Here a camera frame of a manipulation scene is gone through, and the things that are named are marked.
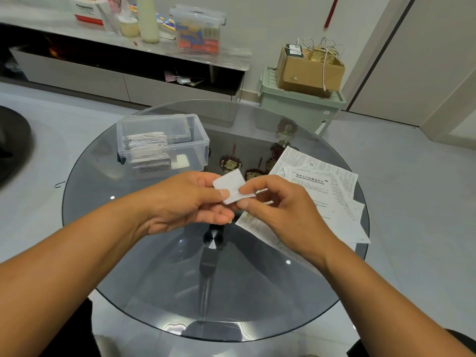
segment white bottle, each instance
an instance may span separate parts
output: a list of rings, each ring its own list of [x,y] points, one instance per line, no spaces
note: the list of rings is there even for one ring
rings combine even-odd
[[[158,23],[155,16],[154,0],[137,0],[139,29],[142,40],[157,43],[160,39]]]

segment white tile floor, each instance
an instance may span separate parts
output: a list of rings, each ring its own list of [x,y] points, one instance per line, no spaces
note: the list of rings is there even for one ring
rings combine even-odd
[[[30,122],[35,151],[0,189],[0,261],[61,227],[63,188],[80,153],[131,109],[0,84],[0,105]],[[366,261],[445,327],[476,338],[476,151],[433,143],[417,128],[341,112],[324,138],[358,173],[370,211]],[[123,356],[345,356],[358,339],[338,303],[283,336],[244,344],[159,333],[97,292],[95,333]]]

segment left hand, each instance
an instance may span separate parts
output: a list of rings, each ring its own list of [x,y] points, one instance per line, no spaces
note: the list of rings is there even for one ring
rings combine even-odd
[[[213,187],[219,177],[206,172],[180,173],[126,198],[145,207],[140,230],[146,234],[167,232],[188,223],[223,225],[231,223],[235,213],[221,203],[229,191]]]

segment hand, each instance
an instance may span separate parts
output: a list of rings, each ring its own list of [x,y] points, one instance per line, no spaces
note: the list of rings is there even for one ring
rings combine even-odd
[[[146,217],[139,230],[157,234],[188,223],[231,223],[235,214],[221,202],[229,191],[213,187],[220,176],[214,173],[186,172],[126,197],[145,206]]]
[[[256,199],[246,198],[237,207],[265,222],[281,241],[304,258],[321,257],[328,242],[337,240],[320,216],[307,191],[300,185],[277,176],[266,175],[248,180],[239,189],[241,194],[254,193]],[[271,205],[264,202],[272,200]]]

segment right hand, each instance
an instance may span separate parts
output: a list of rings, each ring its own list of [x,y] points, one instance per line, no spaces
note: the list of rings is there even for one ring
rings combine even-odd
[[[265,222],[292,251],[306,259],[324,256],[328,245],[337,237],[320,216],[307,191],[277,175],[250,179],[239,189],[241,194],[254,193],[256,199],[246,198],[237,207]]]

